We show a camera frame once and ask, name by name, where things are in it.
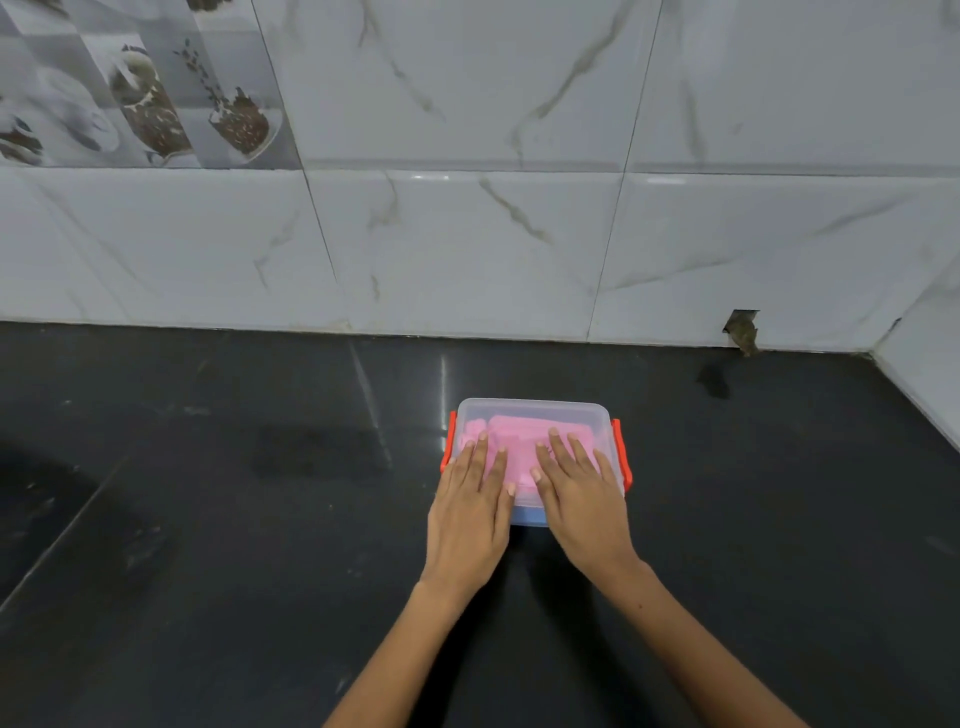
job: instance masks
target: marble tile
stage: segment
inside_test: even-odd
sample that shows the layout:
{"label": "marble tile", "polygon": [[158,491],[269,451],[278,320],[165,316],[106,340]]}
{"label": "marble tile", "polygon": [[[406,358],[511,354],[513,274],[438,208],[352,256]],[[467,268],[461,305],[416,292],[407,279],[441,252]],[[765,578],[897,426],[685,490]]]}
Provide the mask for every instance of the marble tile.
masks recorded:
{"label": "marble tile", "polygon": [[953,0],[664,0],[631,171],[956,169]]}
{"label": "marble tile", "polygon": [[354,329],[587,337],[620,175],[307,177]]}
{"label": "marble tile", "polygon": [[254,0],[307,168],[622,170],[659,0]]}
{"label": "marble tile", "polygon": [[0,168],[0,319],[122,323],[122,304],[18,170]]}
{"label": "marble tile", "polygon": [[591,341],[869,349],[960,250],[956,181],[629,174]]}
{"label": "marble tile", "polygon": [[884,374],[960,448],[960,256],[876,348]]}
{"label": "marble tile", "polygon": [[346,324],[300,172],[18,174],[35,215],[89,261],[129,323],[303,330]]}

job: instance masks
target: container lid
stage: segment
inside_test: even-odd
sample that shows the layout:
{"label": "container lid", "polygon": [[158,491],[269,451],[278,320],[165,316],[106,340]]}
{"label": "container lid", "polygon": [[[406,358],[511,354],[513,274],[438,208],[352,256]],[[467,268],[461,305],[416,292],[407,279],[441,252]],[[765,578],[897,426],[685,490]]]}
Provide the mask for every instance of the container lid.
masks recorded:
{"label": "container lid", "polygon": [[536,442],[549,443],[547,430],[552,426],[560,431],[567,446],[566,435],[575,433],[591,460],[594,448],[603,452],[610,460],[621,492],[625,486],[630,487],[632,477],[619,434],[619,421],[612,422],[610,413],[599,404],[474,398],[462,401],[455,415],[451,413],[450,420],[452,437],[448,433],[441,470],[451,457],[463,450],[468,440],[476,440],[486,429],[490,437],[487,471],[497,449],[505,447],[510,453],[504,480],[516,483],[514,523],[546,524],[543,503],[530,469],[537,465]]}

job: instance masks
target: person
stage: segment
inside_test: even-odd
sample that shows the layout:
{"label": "person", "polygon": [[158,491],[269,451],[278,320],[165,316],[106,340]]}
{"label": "person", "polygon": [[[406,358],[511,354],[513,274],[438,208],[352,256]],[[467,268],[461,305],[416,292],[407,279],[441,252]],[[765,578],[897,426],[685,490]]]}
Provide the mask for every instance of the person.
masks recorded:
{"label": "person", "polygon": [[[636,629],[700,718],[712,728],[800,728],[780,702],[666,590],[634,551],[627,506],[610,462],[556,428],[537,444],[537,483],[547,524],[567,558]],[[444,470],[427,516],[426,565],[390,633],[325,728],[406,724],[437,653],[507,547],[516,485],[503,483],[507,452],[489,474],[481,433]]]}

